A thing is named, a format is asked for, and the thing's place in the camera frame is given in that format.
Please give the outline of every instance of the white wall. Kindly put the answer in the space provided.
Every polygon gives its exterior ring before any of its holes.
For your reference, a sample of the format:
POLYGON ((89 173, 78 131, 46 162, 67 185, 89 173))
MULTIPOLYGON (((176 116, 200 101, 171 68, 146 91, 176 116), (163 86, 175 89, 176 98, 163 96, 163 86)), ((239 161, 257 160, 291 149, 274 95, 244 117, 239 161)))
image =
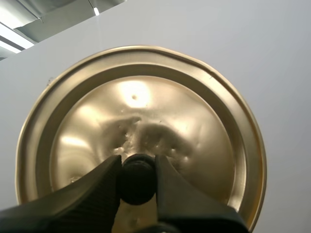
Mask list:
POLYGON ((310 8, 309 0, 129 0, 1 61, 0 208, 16 203, 18 134, 47 80, 98 51, 148 44, 212 65, 253 110, 268 161, 255 232, 311 232, 310 8))

